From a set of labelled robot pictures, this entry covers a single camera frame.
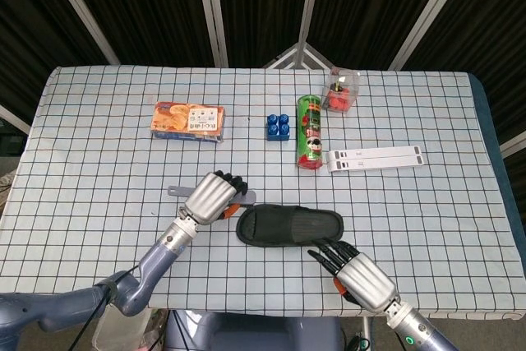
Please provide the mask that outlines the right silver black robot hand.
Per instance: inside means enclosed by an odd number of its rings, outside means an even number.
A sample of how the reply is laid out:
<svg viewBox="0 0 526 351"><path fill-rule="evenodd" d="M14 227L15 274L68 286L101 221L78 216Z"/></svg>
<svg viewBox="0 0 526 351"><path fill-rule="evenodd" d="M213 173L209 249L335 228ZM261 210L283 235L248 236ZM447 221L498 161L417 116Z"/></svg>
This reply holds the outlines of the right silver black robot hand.
<svg viewBox="0 0 526 351"><path fill-rule="evenodd" d="M314 245L318 250L307 253L330 273L345 300L372 313L386 312L392 303L400 303L395 283L365 253L343 240L325 238Z"/></svg>

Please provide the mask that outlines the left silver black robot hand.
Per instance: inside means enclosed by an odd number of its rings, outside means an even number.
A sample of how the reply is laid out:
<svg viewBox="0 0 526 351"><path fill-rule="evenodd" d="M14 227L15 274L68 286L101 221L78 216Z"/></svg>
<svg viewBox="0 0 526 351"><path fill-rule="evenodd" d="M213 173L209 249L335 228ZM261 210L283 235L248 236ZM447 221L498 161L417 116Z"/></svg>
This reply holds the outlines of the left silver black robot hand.
<svg viewBox="0 0 526 351"><path fill-rule="evenodd" d="M241 176L216 170L207 173L196 187L175 187L173 193L186 200L178 209L181 219L190 218L199 225L208 225L221 217L235 196L245 196L248 185Z"/></svg>

